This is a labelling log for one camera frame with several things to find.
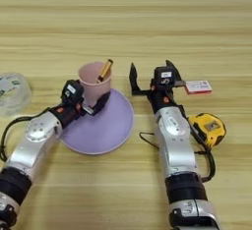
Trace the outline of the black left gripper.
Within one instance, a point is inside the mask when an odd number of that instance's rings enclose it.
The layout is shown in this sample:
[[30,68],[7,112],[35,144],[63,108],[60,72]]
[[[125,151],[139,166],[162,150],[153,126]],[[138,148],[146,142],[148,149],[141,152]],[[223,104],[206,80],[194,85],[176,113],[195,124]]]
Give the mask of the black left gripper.
[[74,106],[59,104],[51,107],[49,111],[59,120],[63,129],[68,127],[72,122],[89,114],[95,116],[106,105],[110,97],[110,92],[103,94],[96,102],[95,106],[91,108],[91,111],[87,111],[80,103]]

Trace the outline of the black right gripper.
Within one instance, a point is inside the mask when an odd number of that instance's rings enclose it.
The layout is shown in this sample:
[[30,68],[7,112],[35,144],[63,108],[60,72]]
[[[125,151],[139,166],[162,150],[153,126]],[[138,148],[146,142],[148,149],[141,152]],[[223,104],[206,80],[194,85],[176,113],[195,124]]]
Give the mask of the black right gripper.
[[[178,69],[174,64],[165,60],[166,66],[170,67],[174,72],[174,78],[176,81],[181,81],[181,76]],[[173,99],[173,90],[168,85],[159,85],[156,80],[151,80],[150,88],[141,90],[137,84],[137,70],[134,64],[131,64],[129,81],[133,95],[145,95],[150,102],[153,111],[157,113],[162,108],[177,107],[181,113],[184,113],[184,107],[181,104],[177,104]]]

